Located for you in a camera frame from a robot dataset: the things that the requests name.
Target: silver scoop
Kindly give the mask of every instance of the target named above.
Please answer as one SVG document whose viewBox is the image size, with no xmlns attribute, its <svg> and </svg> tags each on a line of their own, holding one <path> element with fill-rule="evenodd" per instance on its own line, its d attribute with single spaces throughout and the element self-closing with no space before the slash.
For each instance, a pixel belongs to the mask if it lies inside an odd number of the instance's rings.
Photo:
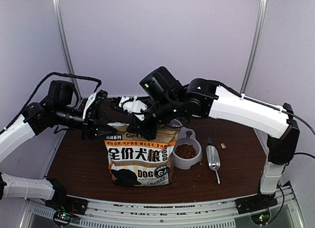
<svg viewBox="0 0 315 228">
<path fill-rule="evenodd" d="M 191 135 L 192 135 L 192 132 L 190 130 L 186 131 L 185 144 L 189 145 L 189 140 L 190 140 Z"/>
<path fill-rule="evenodd" d="M 214 146 L 207 146 L 207 159 L 208 159 L 208 166 L 211 170 L 214 170 L 217 175 L 218 185 L 220 184 L 220 178 L 218 174 L 218 169 L 221 166 L 220 158 L 217 149 Z"/>
</svg>

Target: kibble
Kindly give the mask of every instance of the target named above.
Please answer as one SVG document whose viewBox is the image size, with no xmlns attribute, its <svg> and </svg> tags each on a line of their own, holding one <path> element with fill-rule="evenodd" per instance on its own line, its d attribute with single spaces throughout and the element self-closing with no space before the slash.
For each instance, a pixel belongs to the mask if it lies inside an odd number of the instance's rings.
<svg viewBox="0 0 315 228">
<path fill-rule="evenodd" d="M 196 156 L 196 150 L 193 148 L 192 145 L 188 144 L 179 145 L 176 148 L 175 153 L 177 156 L 184 159 L 190 159 Z"/>
</svg>

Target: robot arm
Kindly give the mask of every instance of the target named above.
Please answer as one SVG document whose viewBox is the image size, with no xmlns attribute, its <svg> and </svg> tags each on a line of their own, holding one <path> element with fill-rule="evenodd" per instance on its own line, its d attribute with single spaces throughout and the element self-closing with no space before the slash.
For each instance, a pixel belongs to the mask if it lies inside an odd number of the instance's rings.
<svg viewBox="0 0 315 228">
<path fill-rule="evenodd" d="M 109 117 L 100 109 L 107 92 L 100 90 L 90 95 L 83 110 L 69 107 L 74 85 L 66 81 L 52 81 L 48 95 L 40 102 L 29 104 L 17 120 L 0 134 L 0 163 L 25 141 L 56 125 L 80 129 L 82 139 L 115 133 L 107 125 Z M 0 172 L 0 199 L 7 197 L 40 198 L 60 210 L 79 209 L 85 201 L 66 196 L 65 188 L 55 179 L 34 180 L 10 176 Z"/>
<path fill-rule="evenodd" d="M 131 104 L 118 98 L 112 101 L 112 108 L 136 112 L 127 130 L 139 133 L 148 140 L 155 138 L 159 124 L 168 124 L 172 119 L 190 115 L 225 119 L 266 132 L 269 154 L 254 203 L 260 201 L 263 204 L 267 200 L 266 204 L 270 205 L 284 166 L 294 156 L 300 133 L 296 121 L 286 114 L 293 114 L 289 104 L 270 105 L 241 95 L 213 80 L 194 79 L 182 86 L 164 67 L 150 73 L 140 85 L 153 100 L 153 105 L 147 103 L 147 109 L 135 109 L 133 106 L 140 104 Z M 241 201 L 239 207 L 242 207 L 242 211 L 239 212 L 250 211 L 246 208 L 246 204 L 250 203 L 249 200 L 245 203 Z"/>
</svg>

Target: dog food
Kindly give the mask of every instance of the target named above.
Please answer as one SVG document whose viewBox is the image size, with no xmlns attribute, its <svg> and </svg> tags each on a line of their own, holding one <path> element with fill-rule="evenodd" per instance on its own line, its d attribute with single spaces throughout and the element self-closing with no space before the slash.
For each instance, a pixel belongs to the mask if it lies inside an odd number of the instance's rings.
<svg viewBox="0 0 315 228">
<path fill-rule="evenodd" d="M 105 138 L 114 184 L 156 186 L 172 182 L 172 152 L 180 129 L 158 128 L 156 139 L 152 141 L 137 133 L 128 133 L 127 126 L 116 129 L 115 135 Z"/>
<path fill-rule="evenodd" d="M 177 156 L 184 159 L 190 159 L 196 156 L 196 150 L 193 148 L 192 145 L 188 144 L 182 144 L 177 146 L 175 153 Z"/>
</svg>

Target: wooden table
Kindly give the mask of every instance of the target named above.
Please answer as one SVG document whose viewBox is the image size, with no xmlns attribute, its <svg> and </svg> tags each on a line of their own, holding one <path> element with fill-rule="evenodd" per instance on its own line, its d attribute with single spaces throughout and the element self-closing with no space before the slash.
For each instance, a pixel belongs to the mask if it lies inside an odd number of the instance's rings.
<svg viewBox="0 0 315 228">
<path fill-rule="evenodd" d="M 109 101 L 103 107 L 115 120 L 129 120 L 129 116 L 110 111 Z M 174 168 L 170 185 L 134 188 L 114 185 L 103 139 L 83 141 L 80 130 L 66 133 L 48 177 L 57 178 L 69 195 L 117 202 L 197 202 L 257 193 L 266 156 L 253 129 L 214 119 L 192 119 L 188 128 L 195 131 L 202 146 L 202 163 L 190 170 Z M 219 186 L 215 172 L 207 168 L 205 141 L 209 137 L 219 151 Z M 221 143 L 226 145 L 225 149 L 218 148 Z"/>
</svg>

